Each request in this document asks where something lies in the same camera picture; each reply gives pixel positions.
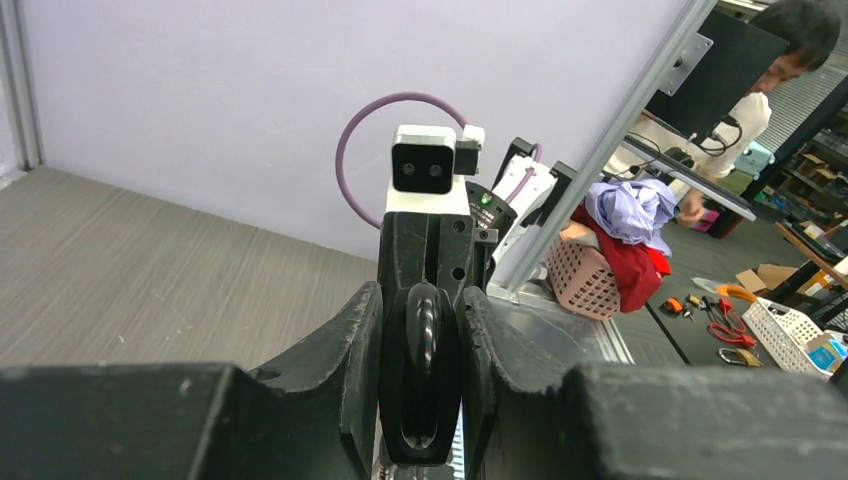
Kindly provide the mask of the black Kaijing padlock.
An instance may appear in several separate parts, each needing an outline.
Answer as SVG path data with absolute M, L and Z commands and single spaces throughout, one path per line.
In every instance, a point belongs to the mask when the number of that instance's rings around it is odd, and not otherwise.
M 461 349 L 447 293 L 430 283 L 396 292 L 385 315 L 378 400 L 389 459 L 440 465 L 461 401 Z

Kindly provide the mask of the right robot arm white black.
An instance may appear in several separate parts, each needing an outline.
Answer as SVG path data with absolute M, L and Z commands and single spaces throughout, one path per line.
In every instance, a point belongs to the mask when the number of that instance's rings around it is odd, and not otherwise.
M 454 176 L 446 193 L 388 190 L 381 222 L 378 281 L 383 298 L 418 283 L 451 301 L 469 286 L 485 289 L 498 263 L 531 225 L 550 215 L 570 181 L 566 165 L 541 162 L 542 147 L 510 143 L 487 188 Z

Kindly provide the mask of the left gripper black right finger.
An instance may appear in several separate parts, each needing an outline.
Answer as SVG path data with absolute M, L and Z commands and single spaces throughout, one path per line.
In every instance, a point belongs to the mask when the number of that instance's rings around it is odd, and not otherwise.
M 567 366 L 460 303 L 470 479 L 843 479 L 847 401 L 776 369 Z

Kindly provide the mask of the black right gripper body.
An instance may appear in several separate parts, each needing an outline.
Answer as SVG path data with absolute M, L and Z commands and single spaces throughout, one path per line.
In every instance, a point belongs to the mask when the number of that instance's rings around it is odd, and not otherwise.
M 399 290 L 418 283 L 445 291 L 451 306 L 457 305 L 464 289 L 485 289 L 498 241 L 497 230 L 479 227 L 469 215 L 386 213 L 377 277 L 384 309 L 390 309 Z

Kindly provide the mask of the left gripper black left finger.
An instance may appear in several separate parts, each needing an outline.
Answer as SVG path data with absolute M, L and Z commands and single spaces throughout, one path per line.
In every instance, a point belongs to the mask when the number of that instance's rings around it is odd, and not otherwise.
M 244 371 L 228 363 L 1 373 L 5 479 L 367 479 L 383 300 Z

